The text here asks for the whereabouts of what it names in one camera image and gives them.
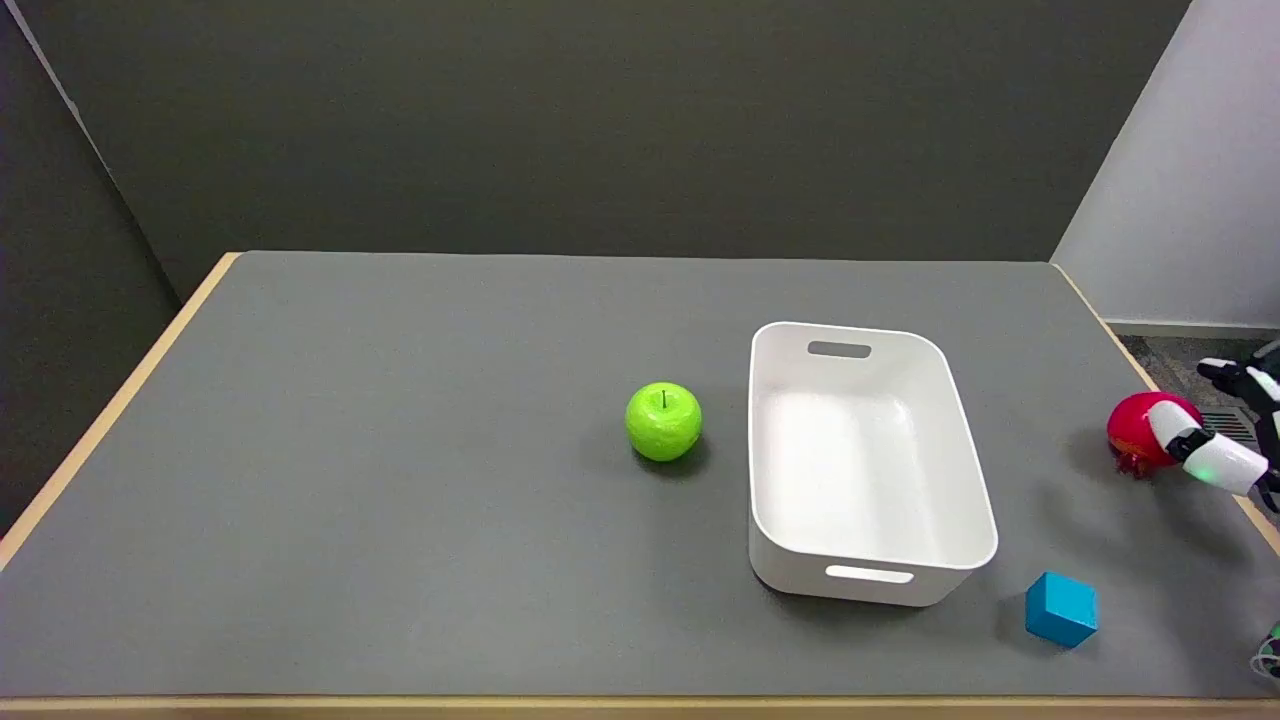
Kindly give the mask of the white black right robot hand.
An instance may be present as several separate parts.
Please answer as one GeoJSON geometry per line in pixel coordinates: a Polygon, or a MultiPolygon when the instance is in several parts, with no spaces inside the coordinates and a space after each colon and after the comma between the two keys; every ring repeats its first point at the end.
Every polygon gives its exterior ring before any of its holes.
{"type": "Polygon", "coordinates": [[[1256,415],[1257,450],[1212,430],[1171,400],[1146,414],[1157,446],[1187,474],[1206,484],[1247,497],[1258,493],[1277,514],[1277,346],[1275,340],[1240,361],[1203,357],[1197,372],[1220,392],[1245,402],[1256,415]]]}

